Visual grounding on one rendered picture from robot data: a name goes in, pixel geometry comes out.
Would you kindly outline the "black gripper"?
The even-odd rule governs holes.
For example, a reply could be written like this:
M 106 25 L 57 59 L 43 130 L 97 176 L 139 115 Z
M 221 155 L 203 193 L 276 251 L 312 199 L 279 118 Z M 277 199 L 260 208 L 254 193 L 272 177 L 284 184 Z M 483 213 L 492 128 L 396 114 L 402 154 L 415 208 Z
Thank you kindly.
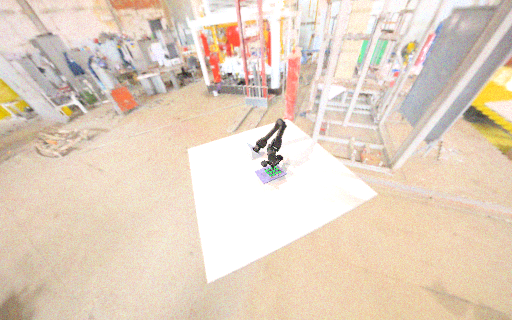
M 280 157 L 280 159 L 281 159 L 281 160 L 283 160 L 283 156 L 281 156 L 280 154 L 276 156 L 276 158 L 278 158 L 278 157 Z M 268 161 L 265 161 L 265 160 L 264 160 L 264 161 L 261 161 L 260 163 L 261 163 L 261 165 L 262 165 L 263 167 L 266 167 L 266 166 L 268 166 L 268 164 L 269 164 L 269 165 L 272 167 L 272 169 L 274 169 L 274 167 L 275 167 L 275 166 L 273 166 L 273 164 L 272 164 L 272 163 L 270 163 L 270 162 L 269 162 L 269 160 L 270 160 L 270 159 L 268 158 Z M 267 163 L 268 163 L 268 164 L 267 164 Z

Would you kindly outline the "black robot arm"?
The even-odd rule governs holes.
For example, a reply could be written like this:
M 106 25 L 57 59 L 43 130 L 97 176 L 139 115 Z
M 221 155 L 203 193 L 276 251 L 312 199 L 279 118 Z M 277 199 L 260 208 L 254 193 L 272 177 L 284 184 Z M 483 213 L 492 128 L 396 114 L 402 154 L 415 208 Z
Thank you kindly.
M 280 157 L 276 158 L 276 152 L 278 152 L 281 148 L 282 136 L 286 127 L 286 122 L 283 119 L 278 118 L 275 122 L 275 126 L 268 132 L 268 134 L 265 137 L 257 140 L 255 147 L 252 147 L 255 152 L 259 153 L 259 150 L 261 148 L 263 149 L 267 145 L 267 141 L 278 131 L 276 137 L 267 146 L 267 154 L 268 158 L 270 159 L 269 162 L 272 163 L 273 166 L 278 165 L 281 161 Z

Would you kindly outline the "lavender switch panel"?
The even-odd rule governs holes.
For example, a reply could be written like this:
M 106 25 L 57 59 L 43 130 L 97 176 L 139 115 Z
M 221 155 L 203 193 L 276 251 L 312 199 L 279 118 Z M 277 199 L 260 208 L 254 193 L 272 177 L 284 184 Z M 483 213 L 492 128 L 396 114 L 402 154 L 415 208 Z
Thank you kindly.
M 269 165 L 254 172 L 263 184 L 287 175 L 287 173 L 279 165 L 276 165 L 274 169 L 272 169 L 272 167 Z

